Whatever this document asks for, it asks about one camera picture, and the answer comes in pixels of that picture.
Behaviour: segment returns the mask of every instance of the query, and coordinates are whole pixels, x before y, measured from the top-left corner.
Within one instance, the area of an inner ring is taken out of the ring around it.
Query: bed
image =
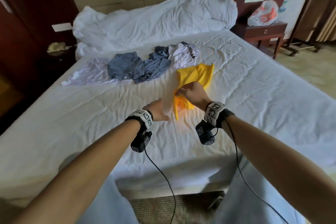
[[[199,63],[214,64],[213,79],[207,89],[211,99],[227,104],[238,117],[319,166],[325,169],[336,166],[336,101],[230,32],[232,21],[236,19],[234,8],[229,7],[231,0],[216,0],[227,7],[226,21],[216,19],[212,24],[193,17],[192,21],[202,26],[192,24],[189,30],[188,16],[182,13],[180,19],[186,23],[183,29],[173,27],[181,21],[168,16],[170,31],[164,30],[165,25],[160,34],[148,30],[153,26],[144,21],[149,14],[164,13],[170,6],[181,9],[186,1],[169,0],[161,6],[130,11],[132,14],[117,11],[106,17],[90,8],[80,14],[74,28],[74,34],[82,40],[77,52],[80,59],[0,137],[0,197],[30,200],[57,174],[67,156],[81,152],[128,114],[160,97],[164,99],[164,111],[170,120],[153,124],[153,136],[146,149],[175,193],[198,193],[227,186],[236,169],[234,145],[222,130],[214,144],[202,145],[195,126],[204,114],[197,108],[183,110],[179,112],[179,120],[175,119],[171,105],[178,79],[173,68],[160,78],[137,85],[61,85],[92,57],[112,58],[116,53],[136,51],[145,59],[154,46],[181,41],[198,47]],[[215,5],[211,2],[206,1],[210,8]],[[106,18],[119,23],[124,18],[130,22],[128,30],[109,35]],[[97,31],[104,32],[109,41],[99,37],[99,44],[95,45]],[[166,180],[145,154],[131,148],[111,175],[128,198],[170,193]]]

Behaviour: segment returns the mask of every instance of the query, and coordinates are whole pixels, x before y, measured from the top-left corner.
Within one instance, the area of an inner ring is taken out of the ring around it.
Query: wooden door
[[[38,81],[35,60],[40,47],[6,0],[0,0],[0,73],[31,94]]]

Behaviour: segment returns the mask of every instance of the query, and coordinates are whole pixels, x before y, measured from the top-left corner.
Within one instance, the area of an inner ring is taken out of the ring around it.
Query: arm
[[[168,120],[162,99],[144,107],[153,120]],[[65,167],[23,210],[13,224],[74,223],[91,204],[100,187],[140,129],[127,120],[107,132]]]
[[[212,102],[203,87],[196,82],[178,90],[203,111]],[[255,168],[277,191],[311,223],[336,223],[336,184],[309,159],[242,121],[229,116],[222,128],[231,137]]]

